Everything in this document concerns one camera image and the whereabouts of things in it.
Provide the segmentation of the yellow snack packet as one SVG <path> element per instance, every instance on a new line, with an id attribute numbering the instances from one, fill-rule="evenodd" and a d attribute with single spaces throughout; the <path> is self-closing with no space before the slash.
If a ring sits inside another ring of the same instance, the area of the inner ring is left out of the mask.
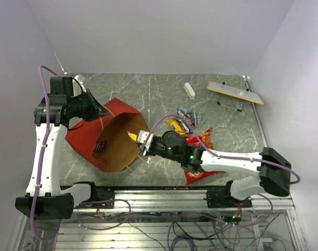
<path id="1" fill-rule="evenodd" d="M 167 121 L 167 124 L 169 126 L 171 126 L 175 132 L 177 132 L 178 134 L 180 135 L 185 135 L 187 134 L 187 131 L 185 129 L 185 127 L 181 124 L 180 121 L 176 120 L 176 119 L 168 119 Z"/>
<path id="2" fill-rule="evenodd" d="M 130 138 L 133 142 L 138 143 L 138 135 L 137 135 L 137 134 L 131 133 L 131 132 L 129 132 L 129 131 L 128 131 L 127 133 L 128 133 L 129 138 Z"/>

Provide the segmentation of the red paper bag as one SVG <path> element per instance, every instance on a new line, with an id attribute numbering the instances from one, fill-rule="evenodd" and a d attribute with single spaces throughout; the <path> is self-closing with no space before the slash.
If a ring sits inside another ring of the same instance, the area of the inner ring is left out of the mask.
<path id="1" fill-rule="evenodd" d="M 118 98 L 104 107 L 110 115 L 92 122 L 79 122 L 65 139 L 77 154 L 102 172 L 120 172 L 140 156 L 137 144 L 127 132 L 138 134 L 140 130 L 150 129 L 141 112 Z M 96 152 L 95 145 L 100 141 L 106 141 L 105 149 Z"/>

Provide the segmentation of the purple candy packet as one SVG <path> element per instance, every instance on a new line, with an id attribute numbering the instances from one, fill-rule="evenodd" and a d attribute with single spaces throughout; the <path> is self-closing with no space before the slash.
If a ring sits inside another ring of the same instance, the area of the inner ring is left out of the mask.
<path id="1" fill-rule="evenodd" d="M 97 142 L 94 148 L 96 152 L 103 152 L 106 146 L 106 141 Z"/>
<path id="2" fill-rule="evenodd" d="M 177 118 L 178 122 L 181 124 L 181 127 L 185 131 L 186 134 L 190 133 L 190 128 L 195 125 L 194 113 L 186 106 L 180 106 L 177 109 L 177 114 L 179 118 Z"/>

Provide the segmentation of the silver foil snack packet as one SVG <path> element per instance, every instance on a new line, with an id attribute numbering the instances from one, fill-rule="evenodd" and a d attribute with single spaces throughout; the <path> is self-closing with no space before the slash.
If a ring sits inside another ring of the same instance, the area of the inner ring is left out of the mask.
<path id="1" fill-rule="evenodd" d="M 193 113 L 192 113 L 192 115 L 193 115 L 193 118 L 194 118 L 194 125 L 195 125 L 195 127 L 200 127 L 200 126 L 202 126 L 203 124 L 204 124 L 204 121 L 203 121 L 203 119 L 202 119 L 202 114 L 200 113 L 200 112 L 196 112 L 196 111 L 194 111 Z"/>

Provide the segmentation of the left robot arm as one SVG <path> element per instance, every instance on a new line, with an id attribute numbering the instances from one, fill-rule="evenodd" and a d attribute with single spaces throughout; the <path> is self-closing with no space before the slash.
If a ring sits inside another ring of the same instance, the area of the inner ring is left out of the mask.
<path id="1" fill-rule="evenodd" d="M 75 78 L 50 79 L 50 93 L 34 110 L 35 160 L 25 195 L 15 200 L 18 211 L 34 220 L 63 220 L 69 219 L 74 207 L 81 203 L 87 208 L 97 204 L 98 194 L 92 181 L 61 189 L 62 143 L 71 119 L 92 122 L 108 115 L 110 112 Z"/>

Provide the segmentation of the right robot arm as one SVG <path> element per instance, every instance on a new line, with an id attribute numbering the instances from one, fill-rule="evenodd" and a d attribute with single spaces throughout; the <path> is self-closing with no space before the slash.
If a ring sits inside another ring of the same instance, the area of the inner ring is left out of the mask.
<path id="1" fill-rule="evenodd" d="M 229 153 L 210 150 L 202 144 L 191 146 L 175 131 L 155 136 L 139 131 L 137 144 L 145 156 L 160 156 L 177 162 L 189 172 L 234 172 L 246 177 L 228 181 L 222 201 L 233 207 L 258 193 L 287 197 L 290 193 L 290 163 L 277 151 L 265 147 L 261 152 Z"/>

